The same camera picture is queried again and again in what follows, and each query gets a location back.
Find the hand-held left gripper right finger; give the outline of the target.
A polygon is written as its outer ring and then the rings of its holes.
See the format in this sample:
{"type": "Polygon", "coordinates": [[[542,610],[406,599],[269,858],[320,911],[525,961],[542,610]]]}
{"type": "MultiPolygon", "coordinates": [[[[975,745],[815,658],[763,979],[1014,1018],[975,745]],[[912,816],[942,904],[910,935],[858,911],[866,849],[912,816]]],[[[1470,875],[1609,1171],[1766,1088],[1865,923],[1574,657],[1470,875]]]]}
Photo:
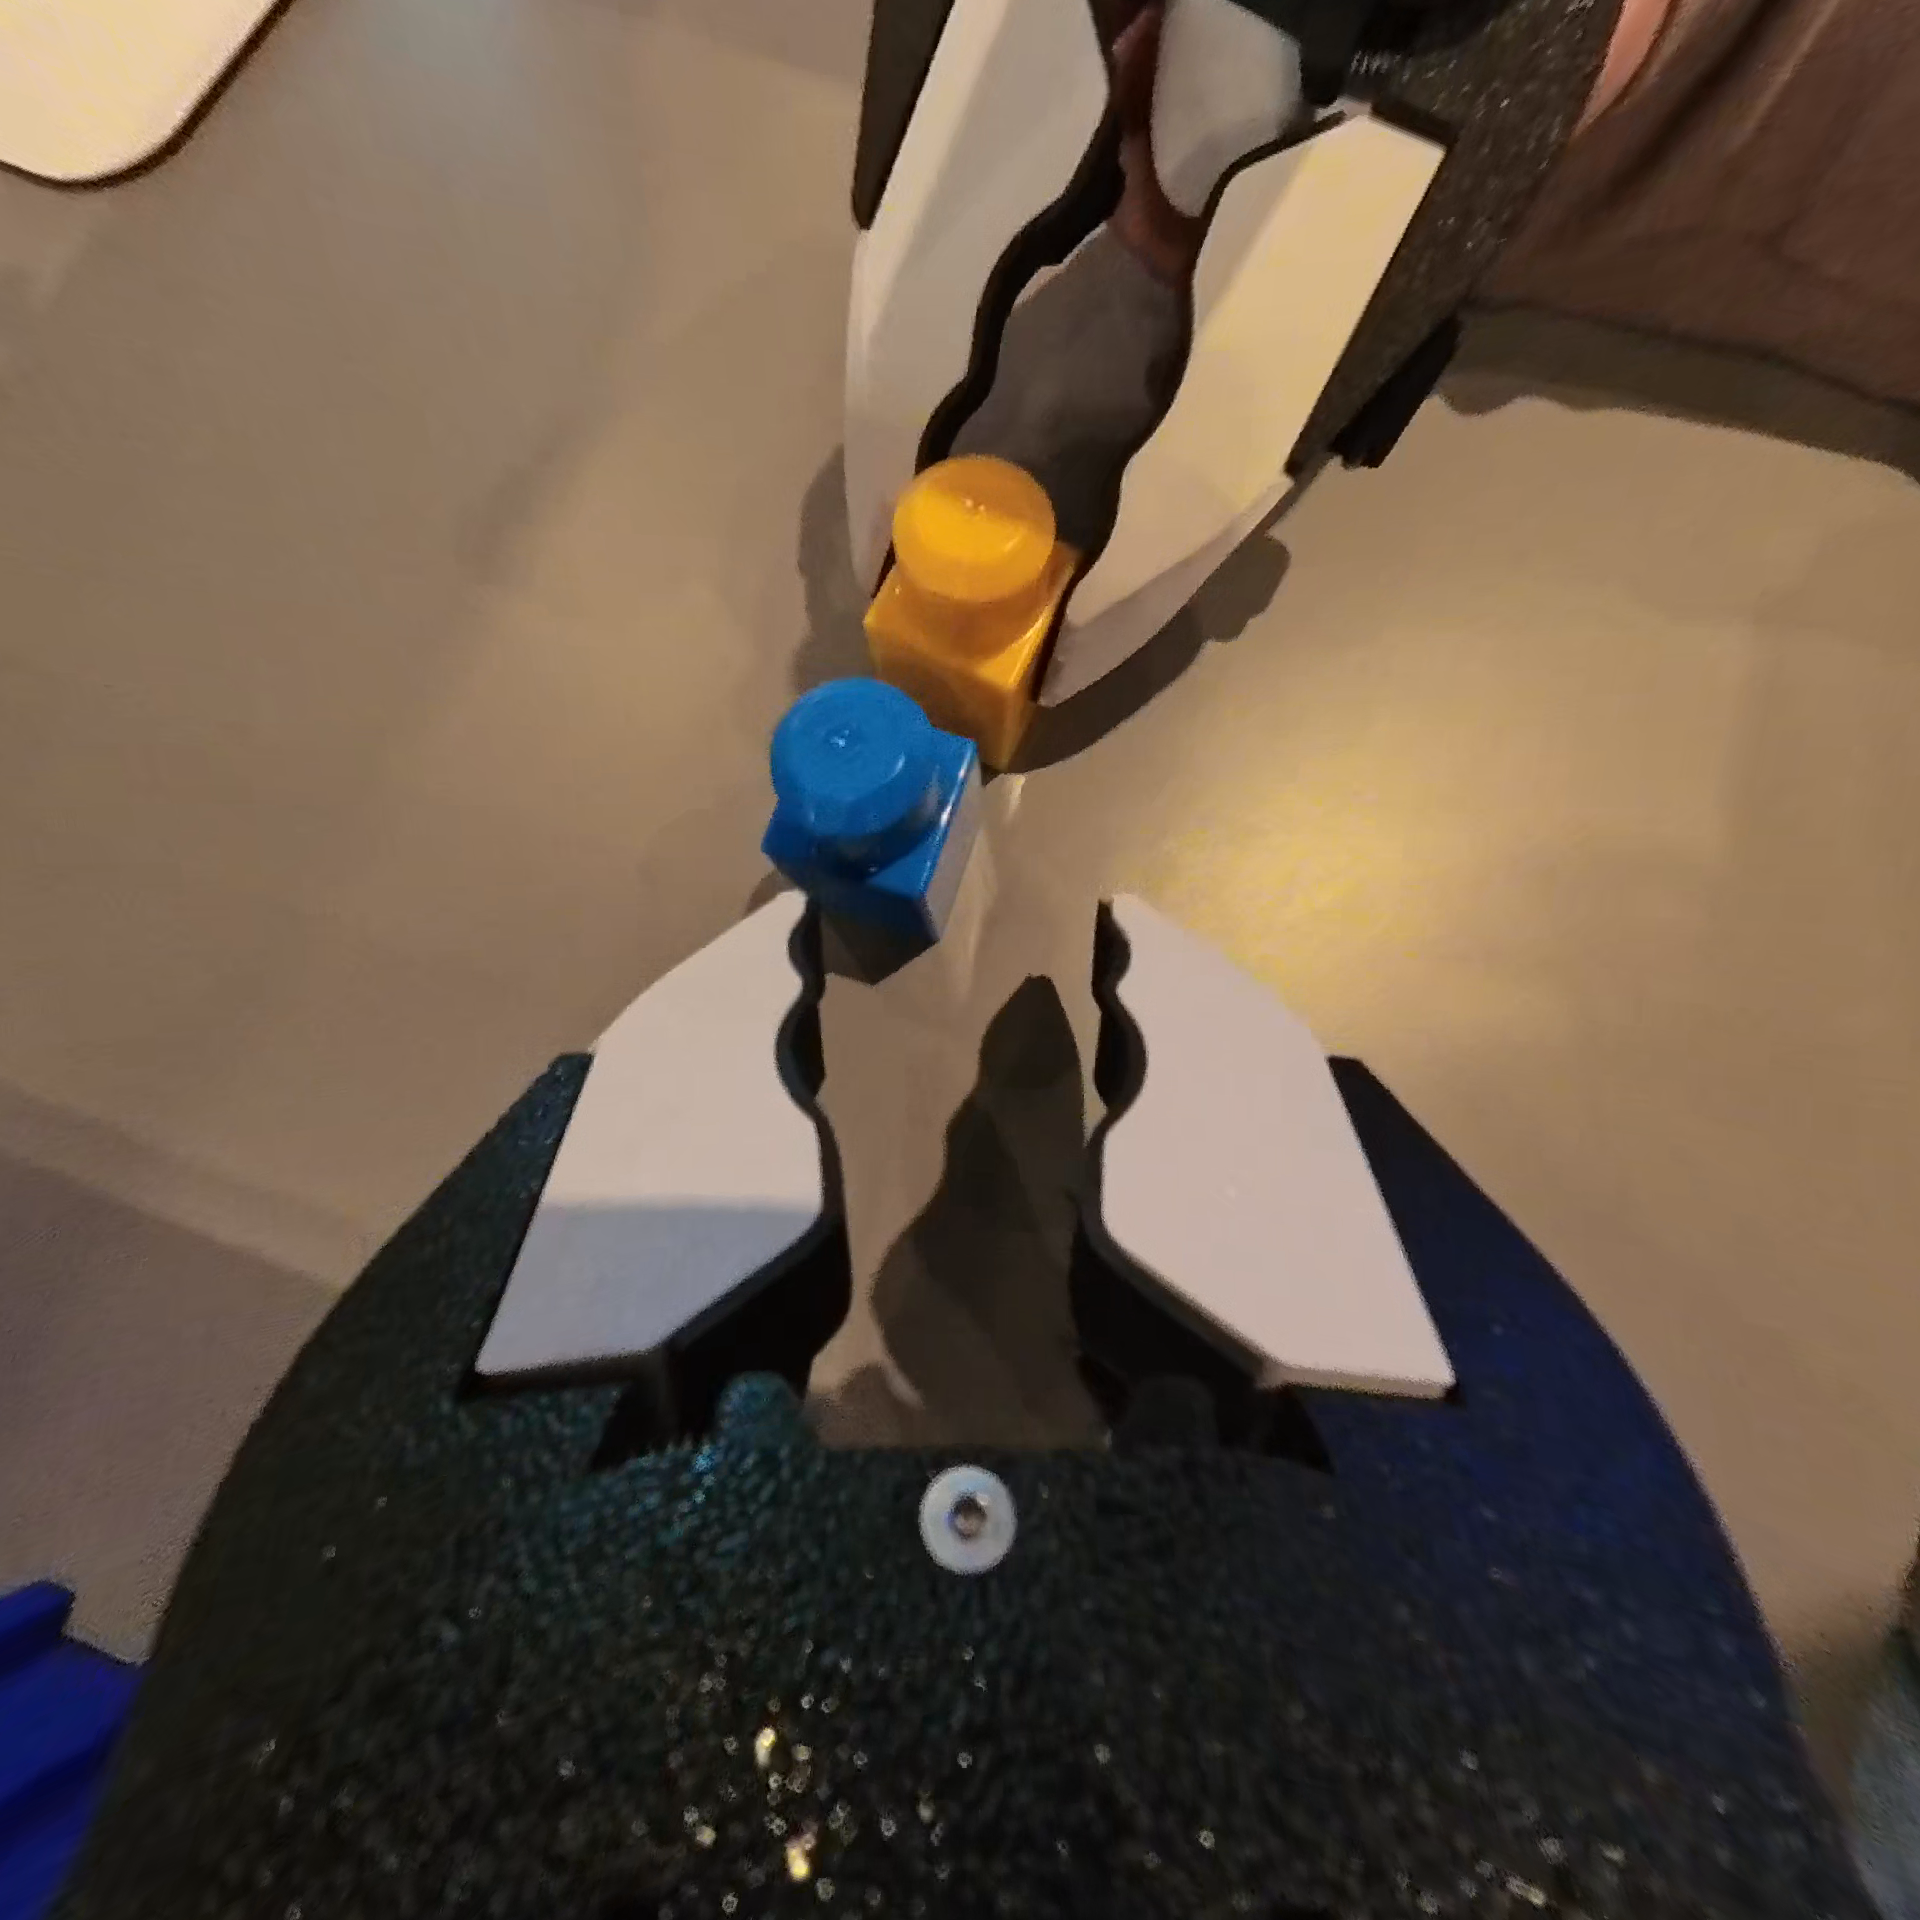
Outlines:
{"type": "Polygon", "coordinates": [[[1145,902],[1095,912],[1093,997],[1095,1271],[1251,1385],[1442,1401],[1457,1370],[1307,1023],[1145,902]]]}

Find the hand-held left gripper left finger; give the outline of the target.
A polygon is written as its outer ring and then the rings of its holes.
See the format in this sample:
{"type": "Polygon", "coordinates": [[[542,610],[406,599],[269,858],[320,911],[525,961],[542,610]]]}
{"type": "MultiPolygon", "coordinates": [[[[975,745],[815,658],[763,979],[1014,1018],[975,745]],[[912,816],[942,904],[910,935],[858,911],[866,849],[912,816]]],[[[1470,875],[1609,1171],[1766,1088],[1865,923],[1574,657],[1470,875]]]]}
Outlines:
{"type": "Polygon", "coordinates": [[[473,1361],[478,1385],[624,1385],[639,1450],[707,1433],[745,1376],[807,1400],[850,1311],[823,999],[819,918],[781,894],[613,1019],[473,1361]]]}

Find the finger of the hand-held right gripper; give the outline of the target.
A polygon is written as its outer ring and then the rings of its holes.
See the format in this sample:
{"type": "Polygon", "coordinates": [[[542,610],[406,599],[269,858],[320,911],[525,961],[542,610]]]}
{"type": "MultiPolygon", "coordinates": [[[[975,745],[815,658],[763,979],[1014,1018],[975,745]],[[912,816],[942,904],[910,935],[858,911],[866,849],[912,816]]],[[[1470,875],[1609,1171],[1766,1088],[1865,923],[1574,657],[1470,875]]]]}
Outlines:
{"type": "Polygon", "coordinates": [[[875,3],[856,138],[843,481],[856,582],[990,353],[1006,264],[1088,178],[1111,70],[1088,3],[875,3]]]}
{"type": "Polygon", "coordinates": [[[1192,347],[1125,467],[1042,682],[1061,706],[1150,643],[1288,496],[1289,457],[1431,192],[1445,146],[1355,115],[1223,185],[1192,282],[1192,347]]]}

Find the blue single-stud block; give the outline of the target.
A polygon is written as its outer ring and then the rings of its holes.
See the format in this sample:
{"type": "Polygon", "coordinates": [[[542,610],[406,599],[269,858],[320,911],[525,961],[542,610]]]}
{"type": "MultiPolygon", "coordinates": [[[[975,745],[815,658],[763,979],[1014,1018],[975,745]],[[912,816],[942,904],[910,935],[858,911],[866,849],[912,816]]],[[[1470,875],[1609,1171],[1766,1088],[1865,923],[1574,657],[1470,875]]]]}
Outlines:
{"type": "Polygon", "coordinates": [[[769,762],[762,850],[819,912],[833,963],[881,982],[931,953],[977,850],[977,743],[882,679],[833,679],[786,709],[769,762]]]}

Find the yellow single-stud block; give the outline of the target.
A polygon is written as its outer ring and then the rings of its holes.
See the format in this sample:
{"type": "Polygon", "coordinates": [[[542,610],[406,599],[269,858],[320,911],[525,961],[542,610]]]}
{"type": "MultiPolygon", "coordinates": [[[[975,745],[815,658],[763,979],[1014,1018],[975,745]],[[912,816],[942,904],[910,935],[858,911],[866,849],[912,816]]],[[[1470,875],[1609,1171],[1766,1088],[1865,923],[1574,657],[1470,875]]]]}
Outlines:
{"type": "Polygon", "coordinates": [[[1050,640],[1081,565],[1046,488],[994,456],[917,474],[897,503],[889,568],[864,617],[871,669],[983,766],[1018,765],[1050,640]]]}

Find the blue plastic bin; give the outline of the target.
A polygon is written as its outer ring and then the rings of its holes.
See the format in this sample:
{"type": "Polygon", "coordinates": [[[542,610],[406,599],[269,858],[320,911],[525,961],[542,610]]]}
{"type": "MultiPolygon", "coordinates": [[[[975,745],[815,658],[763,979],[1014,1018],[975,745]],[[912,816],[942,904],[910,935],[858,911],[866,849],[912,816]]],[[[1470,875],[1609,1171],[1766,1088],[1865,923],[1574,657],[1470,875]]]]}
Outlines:
{"type": "Polygon", "coordinates": [[[3,1915],[45,1919],[98,1807],[145,1667],[69,1632],[74,1593],[3,1595],[3,1915]]]}

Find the person's right forearm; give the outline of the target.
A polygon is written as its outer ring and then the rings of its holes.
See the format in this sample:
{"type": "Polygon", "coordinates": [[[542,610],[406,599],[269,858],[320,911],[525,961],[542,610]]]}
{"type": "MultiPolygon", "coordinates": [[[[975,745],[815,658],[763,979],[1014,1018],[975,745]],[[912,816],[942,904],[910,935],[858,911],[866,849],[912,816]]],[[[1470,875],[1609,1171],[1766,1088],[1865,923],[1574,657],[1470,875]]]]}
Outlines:
{"type": "Polygon", "coordinates": [[[1667,6],[1479,296],[1522,391],[1918,474],[1918,6],[1667,6]]]}

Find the person's right hand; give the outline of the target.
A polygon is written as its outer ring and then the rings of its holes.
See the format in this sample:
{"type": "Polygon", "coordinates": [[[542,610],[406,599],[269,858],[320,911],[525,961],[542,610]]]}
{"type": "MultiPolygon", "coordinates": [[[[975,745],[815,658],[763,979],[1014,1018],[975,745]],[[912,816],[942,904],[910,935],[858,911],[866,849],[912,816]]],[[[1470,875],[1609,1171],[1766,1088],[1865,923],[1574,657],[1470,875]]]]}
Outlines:
{"type": "Polygon", "coordinates": [[[1121,199],[1111,229],[1155,280],[1177,290],[1192,285],[1205,222],[1171,202],[1149,131],[1121,141],[1121,199]]]}

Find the white stand base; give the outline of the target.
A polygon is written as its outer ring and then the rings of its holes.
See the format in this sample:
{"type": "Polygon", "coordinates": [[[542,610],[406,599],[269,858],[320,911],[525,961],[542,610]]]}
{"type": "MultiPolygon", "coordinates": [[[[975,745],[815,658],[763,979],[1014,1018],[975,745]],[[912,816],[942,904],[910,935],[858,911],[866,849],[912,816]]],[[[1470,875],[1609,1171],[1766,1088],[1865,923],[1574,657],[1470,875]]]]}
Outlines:
{"type": "Polygon", "coordinates": [[[281,3],[5,3],[3,166],[98,185],[155,161],[281,3]]]}

